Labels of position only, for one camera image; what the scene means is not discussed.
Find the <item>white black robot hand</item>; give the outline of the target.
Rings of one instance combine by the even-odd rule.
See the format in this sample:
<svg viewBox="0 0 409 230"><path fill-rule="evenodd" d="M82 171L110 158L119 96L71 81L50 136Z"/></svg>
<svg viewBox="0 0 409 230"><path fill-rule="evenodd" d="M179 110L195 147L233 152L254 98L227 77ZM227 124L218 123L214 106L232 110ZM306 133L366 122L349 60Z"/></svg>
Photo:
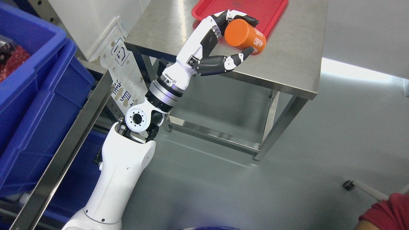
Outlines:
<svg viewBox="0 0 409 230"><path fill-rule="evenodd" d="M225 10L204 18L194 29L179 51L176 62L162 71L157 79L164 89L180 97L187 89L190 78L198 74L208 76L227 73L253 52L253 48L244 48L240 53L231 56L210 56L219 38L225 35L227 26L238 19L255 28L259 21L244 12Z"/></svg>

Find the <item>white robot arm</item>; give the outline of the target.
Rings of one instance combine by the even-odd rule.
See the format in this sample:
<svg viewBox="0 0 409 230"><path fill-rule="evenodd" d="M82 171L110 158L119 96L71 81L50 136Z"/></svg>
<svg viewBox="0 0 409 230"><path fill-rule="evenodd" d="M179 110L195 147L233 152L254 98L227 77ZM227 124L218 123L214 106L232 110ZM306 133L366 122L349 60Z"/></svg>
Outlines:
<svg viewBox="0 0 409 230"><path fill-rule="evenodd" d="M114 123L101 149L101 174L85 207L63 230L120 230L134 187L155 153L154 138L168 111L145 99Z"/></svg>

